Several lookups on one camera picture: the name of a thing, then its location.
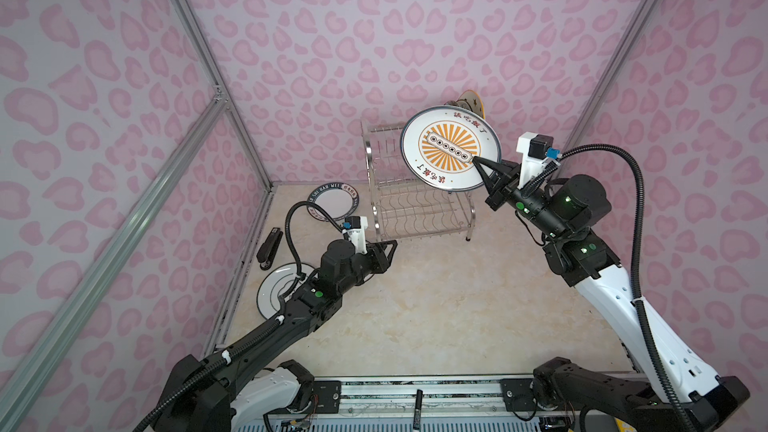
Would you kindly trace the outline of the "orange sunburst plate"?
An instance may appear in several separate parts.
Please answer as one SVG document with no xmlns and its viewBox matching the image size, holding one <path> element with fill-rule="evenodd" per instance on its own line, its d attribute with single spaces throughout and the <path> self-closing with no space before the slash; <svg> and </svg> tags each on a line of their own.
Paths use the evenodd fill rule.
<svg viewBox="0 0 768 432">
<path fill-rule="evenodd" d="M 499 139 L 480 116 L 457 106 L 436 106 L 410 118 L 400 135 L 407 168 L 426 185 L 446 192 L 467 192 L 483 185 L 473 159 L 502 158 Z"/>
</svg>

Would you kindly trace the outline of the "halloween cat star plate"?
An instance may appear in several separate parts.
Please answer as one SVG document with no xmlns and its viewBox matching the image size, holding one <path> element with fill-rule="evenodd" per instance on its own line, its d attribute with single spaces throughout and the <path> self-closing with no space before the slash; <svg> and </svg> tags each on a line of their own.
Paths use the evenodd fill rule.
<svg viewBox="0 0 768 432">
<path fill-rule="evenodd" d="M 470 111 L 478 117 L 486 117 L 482 99 L 473 90 L 464 91 L 457 99 L 457 103 L 460 107 Z"/>
</svg>

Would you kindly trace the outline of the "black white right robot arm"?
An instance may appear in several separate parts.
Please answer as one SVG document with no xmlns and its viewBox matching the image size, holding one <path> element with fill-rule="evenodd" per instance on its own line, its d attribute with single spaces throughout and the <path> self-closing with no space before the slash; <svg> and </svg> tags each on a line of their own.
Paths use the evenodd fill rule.
<svg viewBox="0 0 768 432">
<path fill-rule="evenodd" d="M 638 431 L 714 431 L 750 397 L 736 376 L 723 376 L 699 357 L 641 293 L 639 271 L 624 268 L 593 230 L 611 210 L 603 185 L 578 174 L 555 193 L 528 191 L 521 167 L 473 160 L 494 210 L 513 206 L 542 234 L 550 270 L 584 297 L 617 334 L 642 380 L 619 379 L 556 357 L 535 368 L 534 402 L 571 403 L 599 411 Z"/>
</svg>

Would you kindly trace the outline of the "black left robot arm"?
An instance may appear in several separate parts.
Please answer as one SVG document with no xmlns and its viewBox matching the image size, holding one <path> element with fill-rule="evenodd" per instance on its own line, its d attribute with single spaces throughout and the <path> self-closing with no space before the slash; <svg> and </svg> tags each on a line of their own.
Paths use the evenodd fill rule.
<svg viewBox="0 0 768 432">
<path fill-rule="evenodd" d="M 365 252 L 345 239 L 332 241 L 320 266 L 285 304 L 246 336 L 197 360 L 173 367 L 157 405 L 134 427 L 143 431 L 231 431 L 238 395 L 271 361 L 328 322 L 343 295 L 391 266 L 398 242 L 368 242 Z"/>
</svg>

